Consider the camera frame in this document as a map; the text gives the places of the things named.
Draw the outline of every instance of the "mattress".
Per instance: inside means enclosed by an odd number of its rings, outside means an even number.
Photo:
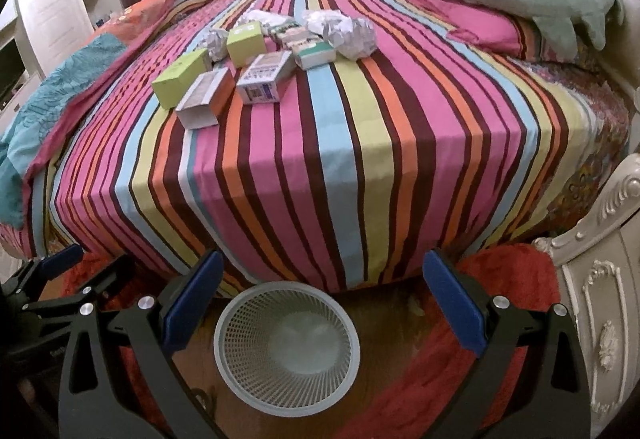
[[[151,82],[252,8],[367,17],[379,51],[297,70],[279,104],[234,95],[219,127],[185,131]],[[214,0],[114,80],[36,178],[28,228],[3,235],[30,255],[126,251],[167,278],[216,247],[235,295],[279,279],[376,285],[417,274],[435,246],[470,254],[570,228],[625,155],[622,95],[449,29],[406,0]]]

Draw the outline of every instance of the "yellow-green box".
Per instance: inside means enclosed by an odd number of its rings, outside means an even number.
[[[249,22],[233,28],[226,39],[226,48],[237,69],[248,66],[259,54],[266,53],[267,45],[260,22]]]
[[[196,78],[208,71],[211,58],[206,49],[183,54],[151,83],[160,106],[167,111],[177,107]]]

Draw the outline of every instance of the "crumpled paper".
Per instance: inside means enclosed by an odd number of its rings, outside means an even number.
[[[198,49],[206,49],[212,62],[220,62],[229,55],[226,49],[227,38],[229,32],[226,29],[211,28],[198,44]]]
[[[340,22],[349,18],[339,10],[305,10],[301,15],[302,23],[312,33],[322,36],[324,28],[331,22]]]
[[[264,12],[263,10],[251,10],[250,12],[243,13],[240,18],[238,18],[234,27],[237,28],[238,26],[254,22],[255,20],[260,22],[260,25],[262,26],[262,34],[264,35],[269,34],[270,29],[277,28],[287,22],[290,24],[295,23],[295,19],[291,16]]]
[[[356,61],[371,56],[378,48],[373,23],[368,18],[344,18],[327,23],[322,34],[338,53]]]

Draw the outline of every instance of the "metal screw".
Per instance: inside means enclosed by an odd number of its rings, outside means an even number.
[[[92,303],[83,304],[80,308],[80,314],[82,316],[89,316],[92,312],[94,312],[94,305]]]
[[[152,296],[143,296],[138,300],[138,307],[141,309],[151,309],[156,304],[156,301]]]
[[[562,304],[556,304],[554,305],[554,313],[556,313],[558,316],[566,316],[566,307]]]
[[[498,295],[494,296],[494,305],[498,309],[507,309],[511,305],[511,302],[509,302],[507,297]]]

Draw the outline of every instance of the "white plastic basket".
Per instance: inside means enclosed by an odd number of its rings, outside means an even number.
[[[213,348],[233,393],[281,417],[334,405],[360,366],[358,335],[344,309],[296,282],[269,282],[239,294],[218,320]]]

